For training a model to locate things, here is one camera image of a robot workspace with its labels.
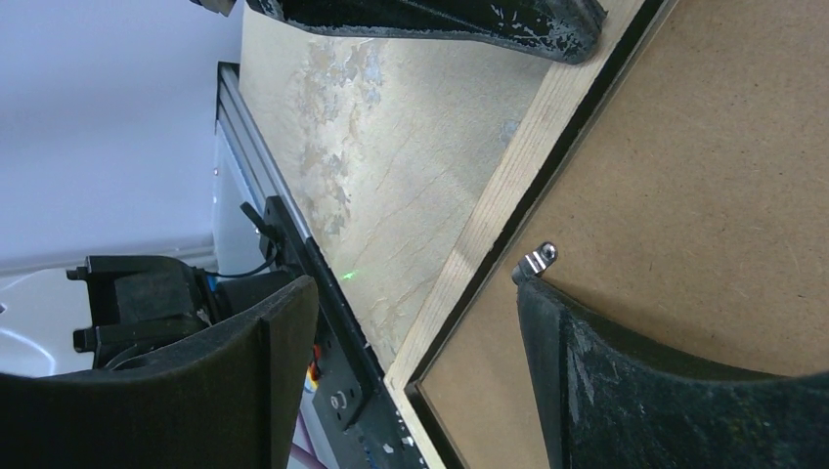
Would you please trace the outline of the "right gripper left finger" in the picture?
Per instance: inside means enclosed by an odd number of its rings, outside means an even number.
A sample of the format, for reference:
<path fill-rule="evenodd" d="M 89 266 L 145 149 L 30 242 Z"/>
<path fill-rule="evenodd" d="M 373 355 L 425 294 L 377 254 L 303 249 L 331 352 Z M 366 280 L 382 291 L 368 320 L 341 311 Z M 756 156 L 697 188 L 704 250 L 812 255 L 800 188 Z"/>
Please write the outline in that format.
<path fill-rule="evenodd" d="M 319 312 L 299 277 L 260 303 L 126 361 L 1 378 L 5 468 L 284 468 Z"/>

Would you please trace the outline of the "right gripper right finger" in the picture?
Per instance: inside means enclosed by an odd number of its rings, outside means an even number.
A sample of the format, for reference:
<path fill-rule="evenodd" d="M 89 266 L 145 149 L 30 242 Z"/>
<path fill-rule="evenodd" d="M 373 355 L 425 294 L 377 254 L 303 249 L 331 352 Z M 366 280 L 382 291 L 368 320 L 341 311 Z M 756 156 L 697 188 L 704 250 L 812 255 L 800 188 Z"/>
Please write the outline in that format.
<path fill-rule="evenodd" d="M 712 362 L 604 318 L 545 281 L 517 316 L 553 468 L 824 468 L 828 376 Z"/>

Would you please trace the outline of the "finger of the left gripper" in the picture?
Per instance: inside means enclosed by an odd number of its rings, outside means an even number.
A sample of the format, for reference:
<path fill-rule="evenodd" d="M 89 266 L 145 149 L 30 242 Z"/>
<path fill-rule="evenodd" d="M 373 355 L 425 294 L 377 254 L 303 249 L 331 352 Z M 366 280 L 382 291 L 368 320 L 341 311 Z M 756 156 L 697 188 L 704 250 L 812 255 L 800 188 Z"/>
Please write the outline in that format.
<path fill-rule="evenodd" d="M 248 1 L 254 12 L 334 37 L 465 40 L 562 64 L 588 60 L 607 11 L 581 0 Z"/>

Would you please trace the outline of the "black wooden picture frame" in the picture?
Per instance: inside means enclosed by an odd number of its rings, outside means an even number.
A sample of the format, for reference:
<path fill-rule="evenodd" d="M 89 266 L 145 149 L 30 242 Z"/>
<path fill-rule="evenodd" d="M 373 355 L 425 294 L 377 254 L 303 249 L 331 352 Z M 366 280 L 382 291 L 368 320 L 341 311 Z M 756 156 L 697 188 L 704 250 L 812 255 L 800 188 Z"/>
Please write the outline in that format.
<path fill-rule="evenodd" d="M 482 194 L 458 235 L 446 262 L 414 317 L 400 350 L 385 374 L 385 384 L 414 444 L 409 468 L 447 468 L 456 452 L 439 451 L 410 398 L 429 354 L 443 343 L 454 326 L 452 315 L 472 282 L 486 274 L 485 259 L 499 253 L 503 237 L 519 203 L 548 161 L 554 146 L 576 127 L 580 112 L 591 114 L 618 74 L 613 59 L 626 60 L 632 47 L 662 7 L 660 1 L 606 1 L 609 10 L 597 51 L 581 65 L 551 64 L 516 133 L 495 167 Z"/>

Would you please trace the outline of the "brown hardboard backing board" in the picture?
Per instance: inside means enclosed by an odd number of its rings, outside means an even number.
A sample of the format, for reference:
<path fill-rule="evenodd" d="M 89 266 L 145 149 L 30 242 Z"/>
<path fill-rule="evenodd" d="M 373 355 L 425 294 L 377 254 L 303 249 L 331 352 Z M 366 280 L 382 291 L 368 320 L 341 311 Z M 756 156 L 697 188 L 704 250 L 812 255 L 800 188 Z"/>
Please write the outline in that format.
<path fill-rule="evenodd" d="M 707 359 L 828 367 L 828 5 L 679 1 L 429 369 L 466 468 L 544 468 L 518 258 L 604 316 Z"/>

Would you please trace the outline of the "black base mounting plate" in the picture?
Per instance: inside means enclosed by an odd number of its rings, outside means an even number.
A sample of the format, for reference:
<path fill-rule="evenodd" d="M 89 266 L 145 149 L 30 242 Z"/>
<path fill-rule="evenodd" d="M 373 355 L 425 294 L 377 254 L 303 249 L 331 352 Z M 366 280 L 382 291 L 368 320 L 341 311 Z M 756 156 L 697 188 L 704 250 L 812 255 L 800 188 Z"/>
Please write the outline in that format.
<path fill-rule="evenodd" d="M 425 468 L 382 382 L 376 357 L 316 242 L 294 224 L 284 199 L 266 199 L 264 223 L 278 235 L 276 267 L 312 277 L 320 318 L 312 365 L 312 403 L 338 468 Z"/>

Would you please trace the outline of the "aluminium rail frame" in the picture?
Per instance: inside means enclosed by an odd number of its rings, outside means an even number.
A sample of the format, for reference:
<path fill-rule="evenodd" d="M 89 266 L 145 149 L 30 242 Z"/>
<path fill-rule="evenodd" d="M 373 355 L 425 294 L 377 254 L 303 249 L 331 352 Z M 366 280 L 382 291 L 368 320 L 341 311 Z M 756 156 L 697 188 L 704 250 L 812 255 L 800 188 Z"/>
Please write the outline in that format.
<path fill-rule="evenodd" d="M 259 229 L 242 213 L 242 203 L 263 216 L 267 198 L 278 195 L 300 239 L 312 234 L 241 95 L 237 64 L 218 64 L 214 130 L 214 252 L 219 273 L 240 274 L 263 262 Z"/>

